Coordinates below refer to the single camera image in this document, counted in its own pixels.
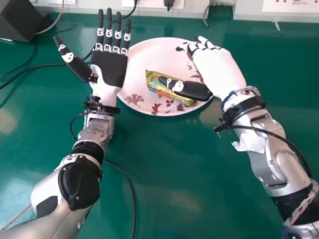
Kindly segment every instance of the power plug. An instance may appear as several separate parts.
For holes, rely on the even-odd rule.
[[[173,6],[175,0],[164,0],[164,6],[167,7],[167,11],[170,10],[170,8]]]

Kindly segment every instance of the electrical outlet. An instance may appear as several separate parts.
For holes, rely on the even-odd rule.
[[[319,0],[264,0],[263,11],[319,13]]]
[[[59,4],[62,5],[62,0],[47,0],[48,4]],[[64,0],[65,5],[76,5],[75,0]]]
[[[134,0],[122,0],[122,6],[124,7],[134,7]],[[147,8],[167,8],[164,6],[163,0],[138,0],[137,7],[147,7]],[[184,0],[175,0],[172,9],[184,9]]]

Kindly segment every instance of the black strap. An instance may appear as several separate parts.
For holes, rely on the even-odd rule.
[[[119,115],[121,113],[120,108],[116,107],[111,107],[111,106],[104,106],[102,103],[99,102],[94,102],[94,101],[84,101],[83,102],[84,108],[92,110],[92,111],[97,111],[98,109],[110,113],[113,115]]]
[[[228,129],[231,127],[231,125],[234,123],[234,120],[243,112],[256,107],[260,106],[262,109],[266,107],[266,102],[261,98],[261,96],[254,96],[252,98],[249,98],[234,107],[229,108],[224,114],[223,117],[219,120],[222,122],[222,124],[214,129],[216,133],[219,133],[225,129]]]

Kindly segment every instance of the black cable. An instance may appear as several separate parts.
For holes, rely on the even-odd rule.
[[[75,116],[75,117],[71,120],[71,122],[70,122],[70,124],[69,124],[70,133],[71,133],[71,135],[72,135],[72,138],[73,138],[75,141],[76,141],[77,139],[76,139],[76,137],[75,137],[75,135],[74,135],[74,133],[73,133],[73,129],[72,129],[73,122],[74,122],[77,118],[82,117],[82,116],[85,116],[85,115],[87,115],[87,114],[88,114],[88,113],[82,113],[82,114],[79,114],[79,115]],[[130,185],[130,188],[131,188],[131,192],[132,192],[133,209],[134,209],[133,231],[132,231],[132,239],[134,239],[134,238],[135,238],[135,234],[136,234],[136,224],[137,224],[137,204],[136,204],[136,194],[135,194],[135,189],[134,189],[133,183],[132,183],[131,179],[129,178],[129,176],[127,175],[127,173],[126,173],[120,166],[118,166],[118,165],[116,165],[115,163],[112,163],[111,161],[106,160],[106,159],[104,159],[103,161],[106,162],[106,163],[108,163],[108,164],[110,164],[110,165],[112,165],[112,166],[115,167],[117,170],[119,170],[119,171],[126,177],[126,179],[127,179],[128,182],[129,182],[129,185]]]
[[[74,133],[73,133],[73,129],[72,129],[73,122],[74,122],[77,118],[80,118],[80,117],[85,116],[85,115],[87,115],[87,113],[82,113],[82,114],[79,114],[79,115],[75,116],[75,117],[71,120],[71,122],[70,122],[70,124],[69,124],[69,130],[70,130],[71,136],[72,136],[72,138],[74,139],[74,141],[76,141],[77,139],[76,139],[76,137],[75,137],[75,135],[74,135]]]
[[[134,0],[134,8],[132,9],[132,11],[131,11],[129,14],[127,14],[126,16],[123,16],[123,17],[122,17],[122,20],[124,20],[124,19],[130,17],[130,16],[133,14],[133,12],[135,11],[135,9],[136,9],[136,7],[137,7],[137,4],[138,4],[138,0]],[[85,61],[86,59],[88,59],[88,58],[90,57],[90,55],[92,54],[92,49],[91,49],[91,51],[90,51],[84,58],[82,58],[83,61]],[[52,63],[52,64],[43,64],[43,65],[37,65],[37,66],[29,67],[29,68],[27,68],[27,69],[25,69],[25,70],[19,72],[18,74],[16,74],[15,76],[13,76],[11,79],[9,79],[7,82],[5,82],[4,84],[2,84],[2,85],[0,86],[0,90],[3,89],[4,87],[6,87],[7,85],[9,85],[12,81],[14,81],[16,78],[18,78],[18,77],[19,77],[20,75],[22,75],[23,73],[25,73],[25,72],[27,72],[27,71],[32,71],[32,70],[35,70],[35,69],[38,69],[38,68],[47,67],[47,66],[65,66],[65,64],[64,64],[64,63]]]
[[[135,194],[133,183],[131,179],[129,178],[129,176],[126,174],[126,172],[122,168],[120,168],[118,165],[105,159],[103,161],[117,168],[126,177],[126,179],[129,182],[131,192],[132,192],[133,208],[134,208],[133,231],[132,231],[132,239],[134,239],[136,234],[136,223],[137,223],[137,204],[136,204],[136,194]]]
[[[47,67],[47,66],[65,66],[64,63],[51,63],[51,64],[42,64],[42,65],[37,65],[37,66],[32,66],[29,68],[24,69],[23,71],[20,71],[18,74],[16,74],[15,76],[13,76],[11,79],[9,79],[8,81],[6,81],[4,84],[2,84],[0,86],[0,90],[2,90],[4,87],[6,87],[7,85],[9,85],[12,81],[14,81],[16,78],[18,78],[19,76],[21,76],[23,73],[28,72],[28,71],[33,71],[35,69],[39,69],[42,67]]]
[[[135,12],[137,5],[138,5],[138,0],[134,0],[134,7],[133,7],[132,11],[129,14],[127,14],[126,16],[123,16],[121,19],[125,20],[126,18],[130,17]]]
[[[252,126],[244,126],[244,125],[233,125],[231,126],[231,128],[243,128],[243,129],[251,129],[251,130],[255,130],[255,131],[258,131],[258,132],[261,132],[261,133],[265,133],[265,134],[268,134],[272,137],[275,137],[279,140],[281,140],[282,142],[285,142],[293,151],[295,151],[297,153],[297,155],[299,156],[299,158],[302,160],[303,164],[304,164],[304,167],[306,169],[306,172],[308,174],[308,176],[310,178],[313,177],[313,173],[311,172],[310,170],[310,167],[308,165],[308,162],[306,160],[306,158],[304,157],[304,155],[301,153],[301,151],[293,144],[291,143],[289,140],[281,137],[280,135],[277,135],[275,133],[272,133],[268,130],[265,130],[265,129],[261,129],[261,128],[256,128],[256,127],[252,127]]]
[[[169,11],[171,9],[171,7],[174,5],[174,2],[175,2],[175,0],[173,0],[172,3],[168,5],[167,11]]]
[[[11,70],[11,71],[9,71],[9,72],[7,72],[7,73],[4,73],[4,74],[0,75],[0,78],[4,77],[4,76],[6,76],[6,75],[9,75],[9,74],[11,74],[12,72],[15,72],[15,71],[17,71],[18,69],[20,69],[21,67],[23,67],[23,66],[25,66],[26,64],[30,63],[30,62],[32,61],[32,59],[35,57],[36,51],[37,51],[37,45],[36,45],[36,43],[34,43],[34,48],[33,48],[33,52],[32,52],[32,54],[31,54],[31,56],[30,56],[22,65],[20,65],[20,66],[14,68],[13,70]]]

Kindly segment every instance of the white cable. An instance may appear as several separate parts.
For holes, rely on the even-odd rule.
[[[61,10],[60,10],[59,16],[56,18],[54,23],[50,27],[48,27],[47,29],[39,31],[39,32],[36,32],[34,35],[39,35],[39,34],[45,33],[48,30],[50,30],[52,27],[54,27],[56,25],[56,23],[59,21],[59,19],[62,17],[63,11],[64,11],[64,0],[62,0],[62,7],[61,7]]]
[[[28,210],[31,207],[31,204],[29,204],[28,206],[26,206],[25,208],[23,208],[14,218],[12,218],[7,224],[5,224],[1,229],[0,229],[0,233],[2,231],[4,231],[5,229],[7,229],[8,227],[10,227],[10,225],[12,223],[14,223],[19,217],[22,216],[23,213],[26,212],[26,210]]]
[[[216,0],[215,3],[217,5],[234,6],[236,3],[236,0]]]
[[[226,5],[226,6],[234,6],[236,4],[236,0],[210,0],[208,6],[205,8],[204,14],[203,14],[203,21],[208,27],[208,23],[205,19],[206,13],[210,6],[212,5]]]

